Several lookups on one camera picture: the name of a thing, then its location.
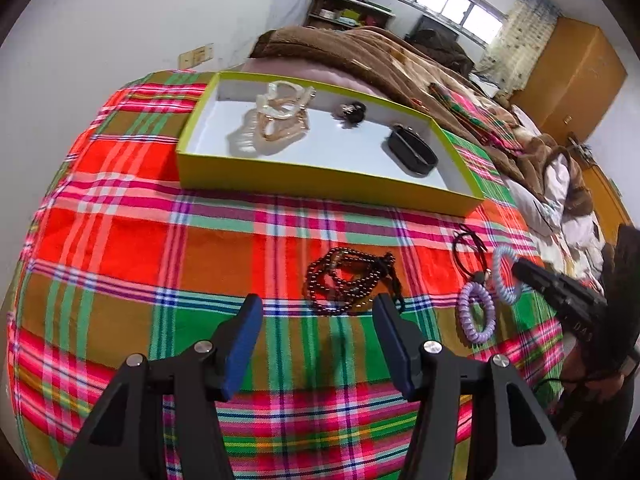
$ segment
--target light blue spiral hair tie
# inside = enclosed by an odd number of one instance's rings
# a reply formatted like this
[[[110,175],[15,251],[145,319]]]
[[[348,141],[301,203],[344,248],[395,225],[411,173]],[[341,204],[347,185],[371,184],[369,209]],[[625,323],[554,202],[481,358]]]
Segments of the light blue spiral hair tie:
[[[494,249],[491,278],[494,282],[495,293],[500,301],[507,305],[512,305],[516,303],[522,295],[522,283],[519,280],[516,280],[516,285],[513,291],[507,288],[502,280],[502,276],[500,275],[500,263],[503,258],[509,260],[511,265],[513,265],[517,261],[518,255],[512,247],[507,245],[498,245]]]

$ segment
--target metal screw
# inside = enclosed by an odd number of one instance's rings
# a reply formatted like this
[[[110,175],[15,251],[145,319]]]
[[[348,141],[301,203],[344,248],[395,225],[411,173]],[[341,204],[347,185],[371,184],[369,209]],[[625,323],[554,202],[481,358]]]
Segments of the metal screw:
[[[127,357],[127,366],[140,366],[145,358],[141,354],[131,354]]]
[[[211,344],[211,341],[198,341],[195,345],[193,345],[193,349],[198,353],[198,354],[206,354],[207,352],[211,352],[211,349],[213,348],[213,345]]]
[[[509,366],[509,358],[506,355],[496,354],[494,355],[494,364],[500,368],[506,368]]]
[[[437,341],[425,341],[422,348],[424,348],[424,351],[429,354],[439,354],[442,352],[442,345]]]

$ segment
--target black ring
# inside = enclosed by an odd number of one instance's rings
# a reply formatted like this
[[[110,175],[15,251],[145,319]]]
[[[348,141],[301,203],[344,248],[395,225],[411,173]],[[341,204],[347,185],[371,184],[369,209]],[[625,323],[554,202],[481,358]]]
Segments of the black ring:
[[[489,269],[489,267],[486,264],[486,257],[484,256],[484,253],[486,252],[486,245],[480,239],[480,237],[475,232],[473,232],[469,227],[467,227],[466,225],[462,224],[460,226],[460,229],[462,229],[462,232],[458,233],[456,235],[456,237],[453,238],[453,248],[452,248],[452,250],[453,250],[453,259],[455,260],[456,265],[458,266],[460,271],[463,274],[466,274],[467,277],[471,280],[471,279],[473,279],[474,274],[472,272],[470,272],[469,270],[466,270],[465,266],[460,261],[460,258],[458,256],[458,243],[465,236],[471,236],[471,239],[476,244],[476,249],[478,250],[478,254],[480,256],[480,261],[482,262],[482,270],[484,271],[485,274],[486,274],[487,270]]]

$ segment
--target person's hand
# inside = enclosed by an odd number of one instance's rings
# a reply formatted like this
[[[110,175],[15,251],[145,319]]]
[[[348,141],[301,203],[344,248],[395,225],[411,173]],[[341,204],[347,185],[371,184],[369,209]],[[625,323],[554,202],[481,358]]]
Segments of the person's hand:
[[[571,381],[579,381],[584,378],[585,375],[586,369],[584,367],[584,361],[582,360],[582,348],[580,343],[576,342],[574,349],[571,350],[562,365],[562,373],[560,374],[562,386],[564,386],[564,389],[568,392],[572,392],[577,387],[577,384]],[[616,373],[606,379],[589,381],[585,383],[585,386],[590,390],[596,391],[598,393],[598,400],[604,402],[604,400],[609,400],[615,396],[616,393],[620,391],[620,388],[622,388],[624,382],[624,375]]]

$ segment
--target wooden wardrobe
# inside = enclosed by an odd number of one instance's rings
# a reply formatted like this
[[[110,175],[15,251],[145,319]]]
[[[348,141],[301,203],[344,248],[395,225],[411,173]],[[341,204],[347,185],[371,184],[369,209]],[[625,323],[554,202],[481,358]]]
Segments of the wooden wardrobe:
[[[578,142],[591,135],[625,78],[624,66],[598,27],[558,18],[527,86],[510,102],[564,146],[571,133]]]

